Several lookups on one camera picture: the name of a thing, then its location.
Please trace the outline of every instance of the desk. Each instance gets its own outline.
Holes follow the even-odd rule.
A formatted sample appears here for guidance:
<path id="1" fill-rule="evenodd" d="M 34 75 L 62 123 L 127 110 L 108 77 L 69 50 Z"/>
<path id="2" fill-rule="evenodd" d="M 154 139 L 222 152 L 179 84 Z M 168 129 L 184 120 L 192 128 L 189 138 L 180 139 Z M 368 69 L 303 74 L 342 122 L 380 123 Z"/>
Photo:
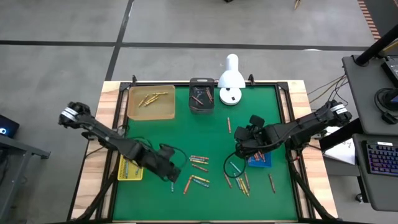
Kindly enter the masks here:
<path id="1" fill-rule="evenodd" d="M 342 61 L 359 118 L 323 138 L 320 141 L 323 151 L 350 139 L 356 133 L 383 136 L 396 136 L 398 133 L 398 126 L 383 121 L 381 112 L 374 104 L 374 94 L 379 89 L 394 87 L 381 68 L 384 59 L 372 58 L 362 67 L 355 64 L 356 57 L 343 57 Z"/>
<path id="2" fill-rule="evenodd" d="M 359 186 L 364 202 L 370 202 L 372 208 L 376 211 L 398 212 L 398 195 L 395 194 L 398 178 L 368 173 L 368 153 L 366 148 L 363 147 L 364 141 L 396 142 L 397 138 L 354 134 L 353 141 L 358 158 L 359 172 L 361 173 L 361 178 L 358 181 L 360 181 Z"/>
<path id="3" fill-rule="evenodd" d="M 9 162 L 6 162 L 7 172 L 4 173 L 3 182 L 0 185 L 0 223 L 5 223 L 14 198 L 21 184 L 29 159 L 33 155 L 41 159 L 48 159 L 50 152 L 37 149 L 19 141 L 0 135 L 0 148 L 9 154 Z"/>
<path id="4" fill-rule="evenodd" d="M 311 112 L 308 103 L 307 94 L 305 91 L 305 86 L 303 81 L 285 81 L 289 84 L 289 97 L 286 100 L 286 96 L 281 93 L 282 105 L 284 106 L 285 119 L 289 120 L 289 109 L 287 106 L 287 101 L 291 99 L 292 109 L 294 116 L 296 118 L 304 116 Z M 113 124 L 113 116 L 115 114 L 116 101 L 118 98 L 120 82 L 105 82 L 101 98 L 99 101 L 99 106 L 96 114 L 96 119 L 104 123 L 105 125 L 111 127 Z M 124 108 L 126 105 L 126 97 L 123 97 L 123 102 L 121 104 L 120 113 L 124 113 Z M 99 148 L 97 142 L 89 143 L 87 153 Z M 74 198 L 73 204 L 70 210 L 70 217 L 78 217 L 86 207 L 91 203 L 100 189 L 102 175 L 104 172 L 104 164 L 106 158 L 107 150 L 99 151 L 96 154 L 91 155 L 83 164 L 82 173 L 78 181 L 76 197 Z M 330 185 L 328 177 L 326 174 L 325 165 L 323 163 L 322 154 L 317 149 L 308 148 L 303 152 L 303 158 L 305 161 L 305 171 L 307 173 L 308 181 L 311 190 L 317 196 L 321 204 L 334 216 L 336 214 L 336 208 L 333 201 L 333 196 L 331 194 Z M 300 203 L 303 208 L 303 216 L 308 217 L 310 213 L 306 210 L 307 201 L 301 190 Z M 109 196 L 105 198 L 104 209 L 109 208 Z"/>

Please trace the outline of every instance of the cable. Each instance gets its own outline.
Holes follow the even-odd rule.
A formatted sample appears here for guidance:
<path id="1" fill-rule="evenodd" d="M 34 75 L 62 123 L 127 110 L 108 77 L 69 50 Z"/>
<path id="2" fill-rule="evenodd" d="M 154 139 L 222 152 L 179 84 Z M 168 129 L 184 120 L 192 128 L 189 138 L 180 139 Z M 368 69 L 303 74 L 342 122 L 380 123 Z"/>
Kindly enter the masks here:
<path id="1" fill-rule="evenodd" d="M 341 78 L 341 77 L 338 77 L 338 78 L 336 78 L 336 79 L 334 79 L 334 80 L 332 80 L 332 81 L 330 81 L 330 82 L 328 82 L 328 83 L 324 84 L 323 86 L 320 86 L 320 87 L 318 87 L 318 88 L 316 88 L 316 89 L 312 90 L 312 91 L 311 91 L 311 92 L 309 92 L 307 95 L 309 95 L 309 94 L 311 94 L 311 93 L 314 93 L 314 92 L 316 92 L 317 90 L 319 90 L 319 89 L 321 89 L 321 88 L 323 88 L 323 87 L 325 87 L 325 86 L 327 86 L 327 85 L 331 84 L 332 82 L 334 82 L 334 81 L 336 81 L 337 79 L 340 79 L 340 78 Z"/>
<path id="2" fill-rule="evenodd" d="M 326 94 L 332 87 L 333 85 L 339 83 L 343 78 L 345 77 L 345 75 L 341 76 L 340 79 L 334 83 L 332 83 L 323 93 L 321 93 L 321 95 L 317 96 L 315 99 L 311 100 L 310 103 L 314 102 L 315 100 L 321 98 L 321 96 L 323 96 L 324 94 Z"/>
<path id="3" fill-rule="evenodd" d="M 343 76 L 342 78 L 340 78 L 340 79 L 336 82 L 335 89 L 330 93 L 329 98 L 328 98 L 327 101 L 330 100 L 331 96 L 332 96 L 332 95 L 334 94 L 334 92 L 336 91 L 336 88 L 337 88 L 337 86 L 338 86 L 338 83 L 339 83 L 340 81 L 343 81 L 343 82 L 344 82 L 344 80 L 345 80 L 346 78 L 347 78 L 346 76 Z"/>
<path id="4" fill-rule="evenodd" d="M 142 140 L 145 140 L 148 144 L 145 144 L 144 142 L 142 142 L 140 140 L 139 140 L 139 142 L 144 143 L 146 146 L 150 146 L 151 148 L 153 148 L 153 145 L 152 145 L 151 141 L 146 139 L 146 138 L 144 138 L 144 137 L 142 137 L 142 136 L 136 136 L 136 137 L 131 137 L 131 138 L 127 138 L 127 139 L 142 139 Z"/>
<path id="5" fill-rule="evenodd" d="M 295 161 L 299 160 L 302 157 L 303 149 L 302 150 L 296 150 L 296 153 L 297 153 L 296 158 L 295 159 L 293 159 L 293 158 L 290 159 L 292 157 L 292 155 L 289 154 L 288 150 L 286 150 L 285 157 L 286 157 L 286 159 L 289 162 L 295 162 Z"/>
<path id="6" fill-rule="evenodd" d="M 341 97 L 341 96 L 338 94 L 338 91 L 340 90 L 341 87 L 345 86 L 347 83 L 348 83 L 348 82 L 345 82 L 345 83 L 342 82 L 341 85 L 340 85 L 338 88 L 335 87 L 336 94 L 335 94 L 335 96 L 333 97 L 333 99 L 335 99 L 335 97 L 338 96 L 340 99 L 342 99 L 344 102 L 346 102 L 347 104 L 344 105 L 344 106 L 348 106 L 349 103 L 348 103 L 348 101 L 346 101 L 343 97 Z"/>
<path id="7" fill-rule="evenodd" d="M 98 152 L 99 150 L 101 150 L 101 149 L 103 149 L 103 148 L 104 148 L 104 146 L 103 146 L 103 147 L 100 147 L 100 148 L 97 148 L 97 149 L 95 149 L 94 151 L 90 152 L 89 154 L 87 154 L 87 155 L 85 156 L 85 159 L 86 159 L 89 155 L 91 155 L 91 154 L 93 154 L 93 153 L 96 153 L 96 152 Z"/>
<path id="8" fill-rule="evenodd" d="M 385 106 L 385 104 L 380 100 L 380 94 L 385 92 L 385 91 L 390 91 L 393 90 L 392 88 L 381 88 L 380 90 L 378 90 L 375 94 L 374 94 L 374 104 L 376 105 L 376 107 L 379 109 L 380 112 L 382 113 L 386 113 L 387 111 L 384 111 L 380 108 L 380 106 L 378 105 L 378 103 L 385 107 L 385 109 L 387 109 L 387 107 Z"/>
<path id="9" fill-rule="evenodd" d="M 391 49 L 397 47 L 398 45 L 398 41 L 395 41 L 393 44 L 388 45 L 386 48 L 382 49 L 382 52 L 386 53 L 388 51 L 390 51 Z"/>
<path id="10" fill-rule="evenodd" d="M 322 149 L 321 149 L 320 147 L 318 147 L 318 146 L 313 146 L 313 145 L 311 145 L 311 144 L 308 144 L 308 146 L 313 147 L 314 149 L 322 150 Z"/>
<path id="11" fill-rule="evenodd" d="M 229 156 L 227 156 L 226 159 L 224 160 L 224 166 L 223 166 L 224 173 L 225 173 L 225 175 L 227 175 L 227 177 L 229 177 L 229 178 L 237 178 L 237 177 L 240 177 L 240 176 L 244 173 L 244 170 L 246 170 L 246 166 L 248 165 L 247 160 L 246 160 L 246 159 L 243 159 L 244 165 L 243 165 L 242 171 L 241 171 L 240 173 L 238 173 L 236 176 L 229 175 L 229 174 L 226 172 L 226 169 L 225 169 L 225 167 L 226 167 L 226 161 L 228 161 L 228 159 L 231 158 L 231 156 L 233 156 L 234 154 L 235 154 L 235 152 L 232 152 L 232 153 L 231 153 Z"/>
<path id="12" fill-rule="evenodd" d="M 188 156 L 187 156 L 187 154 L 186 154 L 183 150 L 181 150 L 181 149 L 179 149 L 179 148 L 177 148 L 177 147 L 169 146 L 169 145 L 166 145 L 166 146 L 171 147 L 171 148 L 173 148 L 173 149 L 175 149 L 175 150 L 177 150 L 177 151 L 180 151 L 180 152 L 184 155 L 184 157 L 185 157 L 185 162 L 184 162 L 179 168 L 182 169 L 183 167 L 185 167 L 185 165 L 187 165 L 187 162 L 188 162 Z"/>

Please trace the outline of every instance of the wooden table frame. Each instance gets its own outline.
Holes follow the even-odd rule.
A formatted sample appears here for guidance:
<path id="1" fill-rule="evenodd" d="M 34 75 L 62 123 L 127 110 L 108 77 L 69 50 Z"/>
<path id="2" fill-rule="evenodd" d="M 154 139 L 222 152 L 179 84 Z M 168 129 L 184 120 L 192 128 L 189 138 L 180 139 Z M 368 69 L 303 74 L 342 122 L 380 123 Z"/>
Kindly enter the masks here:
<path id="1" fill-rule="evenodd" d="M 186 85 L 188 81 L 136 82 L 137 85 L 159 85 L 169 83 L 174 85 Z M 256 81 L 256 83 L 260 85 L 270 83 L 270 85 L 277 86 L 276 88 L 279 89 L 280 93 L 277 94 L 277 100 L 280 105 L 280 113 L 283 122 L 289 122 L 290 120 L 311 113 L 303 81 Z M 98 121 L 110 128 L 117 128 L 126 123 L 127 117 L 124 114 L 126 111 L 128 91 L 121 90 L 126 89 L 130 84 L 131 82 L 104 82 L 96 113 L 96 119 Z M 311 141 L 311 145 L 318 146 L 318 141 Z M 91 141 L 88 144 L 86 153 L 90 153 L 99 147 L 100 145 L 98 142 Z M 110 167 L 114 167 L 118 158 L 117 152 L 104 149 L 103 151 L 96 152 L 83 161 L 68 219 L 76 218 L 86 210 L 100 190 L 106 177 L 109 176 Z M 306 183 L 309 184 L 311 191 L 320 203 L 330 214 L 337 217 L 321 152 L 311 147 L 306 148 L 300 160 L 295 162 L 295 166 Z M 116 194 L 113 192 L 115 191 L 116 185 L 117 183 L 108 190 L 103 201 L 104 203 L 100 204 L 92 218 L 99 219 L 113 216 L 114 200 L 116 199 Z M 295 198 L 297 215 L 302 218 L 319 218 L 318 213 L 314 212 L 312 206 L 309 205 L 301 188 L 293 181 L 292 185 L 294 195 L 297 196 L 297 198 Z M 104 210 L 107 210 L 108 214 L 103 214 L 102 211 Z"/>

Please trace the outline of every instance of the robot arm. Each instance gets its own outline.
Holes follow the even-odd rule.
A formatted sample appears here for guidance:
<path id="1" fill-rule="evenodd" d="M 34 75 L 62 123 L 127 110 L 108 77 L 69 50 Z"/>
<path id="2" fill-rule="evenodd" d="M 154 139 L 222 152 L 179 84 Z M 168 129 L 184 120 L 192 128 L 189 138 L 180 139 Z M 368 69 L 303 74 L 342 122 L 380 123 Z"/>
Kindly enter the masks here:
<path id="1" fill-rule="evenodd" d="M 62 111 L 58 123 L 66 128 L 87 130 L 88 132 L 81 135 L 87 139 L 89 135 L 95 135 L 102 146 L 119 151 L 126 159 L 135 161 L 137 165 L 149 169 L 161 179 L 166 177 L 175 182 L 180 175 L 181 170 L 170 161 L 174 154 L 172 146 L 161 144 L 160 150 L 155 151 L 143 142 L 123 138 L 116 131 L 95 120 L 90 108 L 83 103 L 70 102 Z"/>
<path id="2" fill-rule="evenodd" d="M 264 120 L 252 115 L 246 128 L 238 127 L 234 137 L 237 140 L 235 154 L 247 158 L 256 152 L 270 152 L 281 144 L 288 143 L 290 149 L 302 149 L 310 142 L 311 136 L 328 126 L 344 126 L 352 115 L 342 103 L 335 100 L 327 102 L 320 109 L 287 124 L 270 124 L 265 127 Z"/>

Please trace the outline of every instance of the keyboard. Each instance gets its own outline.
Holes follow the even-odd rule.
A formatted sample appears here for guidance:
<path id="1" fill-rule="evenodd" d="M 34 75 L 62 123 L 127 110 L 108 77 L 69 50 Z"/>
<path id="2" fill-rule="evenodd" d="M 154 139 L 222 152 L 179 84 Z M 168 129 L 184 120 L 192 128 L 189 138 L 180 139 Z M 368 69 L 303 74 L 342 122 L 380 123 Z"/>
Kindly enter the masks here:
<path id="1" fill-rule="evenodd" d="M 398 176 L 398 144 L 366 141 L 370 174 Z"/>

